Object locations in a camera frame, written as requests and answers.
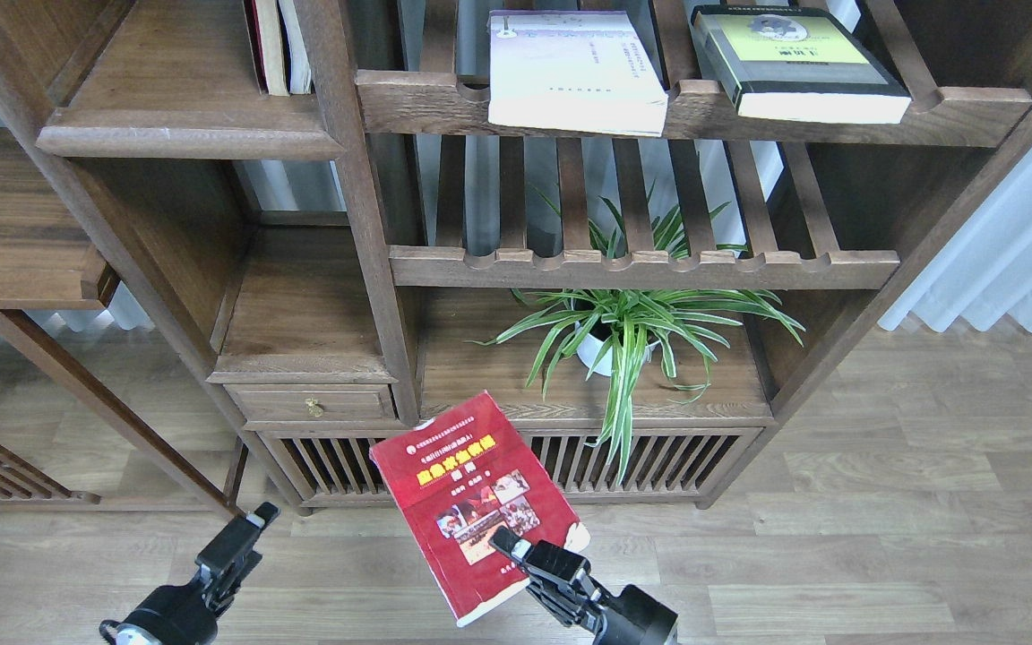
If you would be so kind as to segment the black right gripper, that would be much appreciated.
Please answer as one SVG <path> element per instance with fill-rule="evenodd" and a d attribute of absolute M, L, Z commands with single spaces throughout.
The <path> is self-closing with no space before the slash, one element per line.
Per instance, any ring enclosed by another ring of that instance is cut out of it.
<path fill-rule="evenodd" d="M 499 526 L 490 544 L 529 575 L 529 593 L 565 627 L 594 636 L 594 644 L 676 644 L 677 613 L 635 585 L 611 596 L 590 562 L 547 540 L 533 543 Z"/>

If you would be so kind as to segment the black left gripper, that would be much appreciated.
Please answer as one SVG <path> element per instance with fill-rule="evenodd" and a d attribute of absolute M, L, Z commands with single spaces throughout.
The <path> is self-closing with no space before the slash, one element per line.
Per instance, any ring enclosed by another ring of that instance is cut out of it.
<path fill-rule="evenodd" d="M 160 585 L 123 621 L 102 621 L 99 636 L 107 644 L 209 644 L 241 580 L 261 562 L 254 544 L 280 514 L 265 502 L 230 520 L 196 556 L 187 584 Z"/>

